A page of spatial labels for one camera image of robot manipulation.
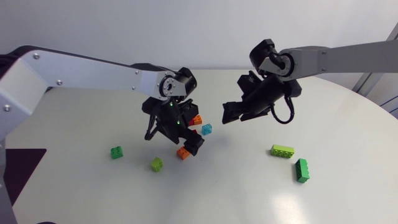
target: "orange lego brick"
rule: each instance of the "orange lego brick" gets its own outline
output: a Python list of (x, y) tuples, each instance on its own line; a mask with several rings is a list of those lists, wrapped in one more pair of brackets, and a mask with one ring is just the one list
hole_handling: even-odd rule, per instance
[(203, 122), (203, 121), (202, 121), (200, 115), (196, 115), (196, 116), (193, 118), (193, 125), (202, 124), (202, 122)]
[(177, 150), (177, 155), (179, 158), (184, 160), (190, 155), (190, 153), (182, 146), (179, 150)]

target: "white wall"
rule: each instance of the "white wall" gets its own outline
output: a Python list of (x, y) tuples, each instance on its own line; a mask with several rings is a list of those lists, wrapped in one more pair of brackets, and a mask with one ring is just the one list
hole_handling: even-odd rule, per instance
[[(250, 50), (382, 41), (396, 0), (2, 0), (0, 52), (38, 45), (119, 63), (251, 68)], [(354, 75), (322, 75), (352, 88)]]

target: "green lego brick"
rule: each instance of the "green lego brick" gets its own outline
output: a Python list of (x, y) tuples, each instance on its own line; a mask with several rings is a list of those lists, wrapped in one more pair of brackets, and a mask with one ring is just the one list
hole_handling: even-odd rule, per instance
[(159, 157), (155, 157), (155, 159), (150, 164), (150, 168), (152, 168), (152, 170), (155, 172), (159, 172), (162, 167), (163, 161)]
[(304, 183), (310, 178), (310, 173), (308, 171), (308, 164), (305, 159), (298, 159), (295, 164), (297, 182)]
[(122, 147), (118, 146), (118, 147), (112, 148), (111, 156), (112, 156), (112, 159), (117, 159), (117, 158), (123, 157)]
[(271, 155), (283, 158), (291, 158), (294, 154), (294, 148), (286, 146), (273, 145), (271, 148)]

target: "robotic arm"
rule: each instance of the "robotic arm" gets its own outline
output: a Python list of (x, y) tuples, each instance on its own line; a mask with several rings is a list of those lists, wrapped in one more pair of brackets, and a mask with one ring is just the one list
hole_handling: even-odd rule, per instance
[[(294, 118), (293, 97), (301, 94), (296, 79), (321, 73), (347, 72), (398, 72), (398, 40), (346, 47), (299, 47), (279, 53), (272, 40), (263, 40), (250, 53), (254, 72), (242, 75), (238, 85), (243, 91), (242, 102), (223, 104), (223, 124), (257, 118), (271, 111), (274, 118), (287, 124)], [(290, 109), (290, 118), (281, 121), (274, 110), (274, 103), (284, 96)]]
[(146, 140), (159, 131), (196, 155), (204, 140), (188, 129), (198, 106), (186, 97), (197, 87), (187, 68), (174, 72), (148, 63), (123, 65), (40, 47), (23, 46), (0, 55), (0, 220), (16, 223), (4, 185), (5, 137), (35, 110), (50, 86), (127, 90), (149, 98), (142, 104), (150, 115)]

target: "blue lego brick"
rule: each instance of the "blue lego brick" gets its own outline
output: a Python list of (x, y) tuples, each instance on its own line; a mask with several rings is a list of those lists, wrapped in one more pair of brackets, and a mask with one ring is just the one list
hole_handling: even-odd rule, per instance
[(211, 127), (211, 124), (206, 124), (201, 127), (201, 132), (203, 135), (210, 134), (212, 130), (213, 128)]

